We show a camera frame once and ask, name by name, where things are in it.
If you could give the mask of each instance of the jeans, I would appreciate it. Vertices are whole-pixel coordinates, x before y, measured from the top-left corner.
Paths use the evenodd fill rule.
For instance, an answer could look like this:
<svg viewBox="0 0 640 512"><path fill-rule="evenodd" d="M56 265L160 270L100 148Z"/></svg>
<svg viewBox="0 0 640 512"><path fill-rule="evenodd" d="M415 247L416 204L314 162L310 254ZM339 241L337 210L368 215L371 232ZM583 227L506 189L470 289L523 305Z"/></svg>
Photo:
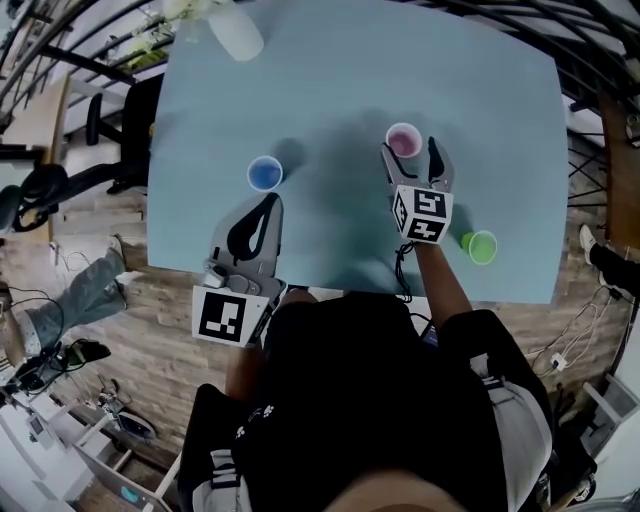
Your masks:
<svg viewBox="0 0 640 512"><path fill-rule="evenodd" d="M594 245L589 258L598 270L602 271L607 284L627 290L634 297L640 297L640 264L626 261L615 252Z"/></svg>
<svg viewBox="0 0 640 512"><path fill-rule="evenodd" d="M123 311L126 303L114 287L116 276L125 272L122 257L113 249L80 272L56 302L26 313L33 322L41 348L50 348L59 337L76 325L87 325Z"/></svg>

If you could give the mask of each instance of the blue cup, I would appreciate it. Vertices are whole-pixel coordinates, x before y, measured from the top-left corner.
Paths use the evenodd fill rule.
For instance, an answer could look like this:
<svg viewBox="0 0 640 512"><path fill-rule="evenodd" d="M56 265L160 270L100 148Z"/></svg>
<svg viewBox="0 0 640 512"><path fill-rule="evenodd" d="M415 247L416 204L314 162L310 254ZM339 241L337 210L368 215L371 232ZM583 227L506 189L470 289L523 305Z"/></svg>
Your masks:
<svg viewBox="0 0 640 512"><path fill-rule="evenodd" d="M272 156L259 156L249 164L249 185L258 192L269 192L282 182L282 164Z"/></svg>

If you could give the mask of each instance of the pink cup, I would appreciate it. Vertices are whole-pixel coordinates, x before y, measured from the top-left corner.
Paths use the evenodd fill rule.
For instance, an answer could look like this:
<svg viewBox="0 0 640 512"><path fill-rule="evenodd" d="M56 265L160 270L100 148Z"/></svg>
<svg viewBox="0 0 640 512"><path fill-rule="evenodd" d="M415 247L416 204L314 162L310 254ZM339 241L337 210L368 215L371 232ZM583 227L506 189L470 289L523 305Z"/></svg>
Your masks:
<svg viewBox="0 0 640 512"><path fill-rule="evenodd" d="M412 158L422 149L422 135L409 123L396 123L391 126L387 130L385 141L400 158Z"/></svg>

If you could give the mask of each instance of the office chair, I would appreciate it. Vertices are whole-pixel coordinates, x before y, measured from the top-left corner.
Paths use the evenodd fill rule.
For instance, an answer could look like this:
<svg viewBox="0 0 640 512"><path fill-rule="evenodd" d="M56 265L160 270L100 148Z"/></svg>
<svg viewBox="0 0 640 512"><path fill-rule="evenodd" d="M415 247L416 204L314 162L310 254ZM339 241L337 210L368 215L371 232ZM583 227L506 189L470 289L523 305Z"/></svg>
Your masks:
<svg viewBox="0 0 640 512"><path fill-rule="evenodd" d="M122 111L122 132L105 123L101 117L102 94L91 99L87 116L87 145L95 146L100 135L120 144L120 160L144 162L146 174L140 174L138 186L147 186L149 169L149 145L153 135L153 123L164 75L157 75L134 84L129 89Z"/></svg>

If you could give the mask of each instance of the green cup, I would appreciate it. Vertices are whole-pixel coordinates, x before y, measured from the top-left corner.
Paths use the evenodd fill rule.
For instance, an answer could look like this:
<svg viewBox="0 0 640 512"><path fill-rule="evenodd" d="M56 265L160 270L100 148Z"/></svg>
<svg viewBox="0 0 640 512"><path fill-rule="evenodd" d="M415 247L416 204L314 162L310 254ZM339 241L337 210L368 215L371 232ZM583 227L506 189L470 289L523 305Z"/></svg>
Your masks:
<svg viewBox="0 0 640 512"><path fill-rule="evenodd" d="M476 265L488 265L498 252L498 241L491 231L467 233L460 245Z"/></svg>

